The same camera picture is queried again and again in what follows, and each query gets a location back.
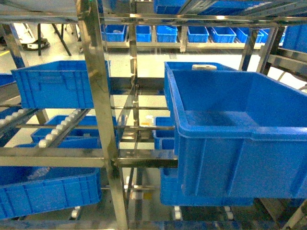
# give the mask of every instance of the blue storage bin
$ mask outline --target blue storage bin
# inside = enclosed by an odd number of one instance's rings
[[[15,69],[12,74],[23,108],[94,107],[85,61],[55,61]]]
[[[249,34],[249,28],[233,28],[233,31],[236,33],[236,37],[240,42],[246,42]],[[264,34],[261,32],[261,30],[259,30],[256,43],[261,43],[263,37]]]
[[[228,27],[210,27],[210,35],[216,43],[234,43],[236,34]]]
[[[173,110],[173,104],[172,104],[172,99],[170,95],[170,90],[168,86],[168,72],[175,70],[175,69],[186,69],[186,70],[191,70],[192,71],[192,66],[197,64],[197,65],[214,65],[217,67],[217,70],[229,70],[229,71],[236,71],[236,69],[230,68],[228,66],[221,65],[219,63],[215,62],[165,62],[165,70],[164,70],[164,94],[165,94],[165,99],[166,99],[166,104],[169,110],[171,110],[171,115],[173,115],[172,110]]]
[[[188,39],[189,42],[207,42],[209,32],[205,26],[189,26]]]
[[[288,26],[283,48],[307,53],[307,25]]]
[[[200,15],[237,15],[248,7],[262,3],[262,1],[218,1]]]
[[[11,74],[0,73],[0,86],[11,84],[13,82],[15,82],[15,79]]]
[[[176,42],[178,29],[174,26],[158,25],[157,42]]]
[[[62,143],[81,145],[97,147],[94,138]],[[95,204],[102,197],[98,168],[0,167],[0,174],[0,219]]]
[[[262,38],[262,41],[261,41],[261,42],[266,43],[267,40],[268,40],[268,36],[269,36],[270,29],[264,29],[264,30],[260,30],[260,31],[263,33],[263,38]],[[281,40],[280,40],[280,43],[283,43],[284,37],[285,37],[285,36],[286,36],[286,34],[283,33],[283,36],[282,36],[282,38],[281,38]]]
[[[106,31],[101,28],[102,40],[107,40],[108,42],[124,42],[126,32],[126,25],[107,25]]]
[[[173,70],[168,80],[184,195],[307,197],[307,95],[244,71]]]
[[[154,125],[172,126],[170,117],[156,117]],[[156,150],[174,149],[173,130],[154,130],[154,148]],[[162,168],[160,200],[164,205],[172,206],[249,206],[253,198],[204,198],[184,196],[180,184],[177,182],[178,169]]]
[[[136,26],[136,41],[137,42],[151,42],[152,28],[149,25]]]
[[[173,126],[170,117],[158,116],[154,118],[155,126]],[[153,130],[154,148],[156,150],[174,149],[174,131],[173,130]]]
[[[185,0],[154,0],[153,10],[159,14],[177,14]]]

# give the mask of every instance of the stacked bins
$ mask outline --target stacked bins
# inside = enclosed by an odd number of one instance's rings
[[[210,35],[216,43],[234,43],[236,34],[228,27],[210,27]]]
[[[155,126],[172,126],[170,117],[156,117]],[[154,130],[154,146],[157,150],[174,149],[173,130]],[[177,182],[178,169],[161,168],[160,200],[164,205],[172,206],[249,206],[253,198],[206,198],[185,196]]]
[[[174,26],[158,25],[157,42],[176,42],[178,29]]]
[[[252,72],[173,70],[168,81],[184,195],[307,197],[307,95]]]
[[[108,89],[110,80],[107,70]],[[55,61],[12,70],[22,99],[22,107],[93,108],[85,61]]]
[[[59,148],[98,146],[95,138],[87,138],[63,141]],[[97,168],[0,167],[0,219],[98,203],[99,173]]]
[[[233,28],[233,31],[236,33],[236,37],[239,39],[240,42],[242,43],[246,42],[248,38],[248,34],[249,34],[249,28]],[[264,34],[261,31],[259,31],[257,39],[256,39],[256,43],[261,43],[263,37],[264,37]]]

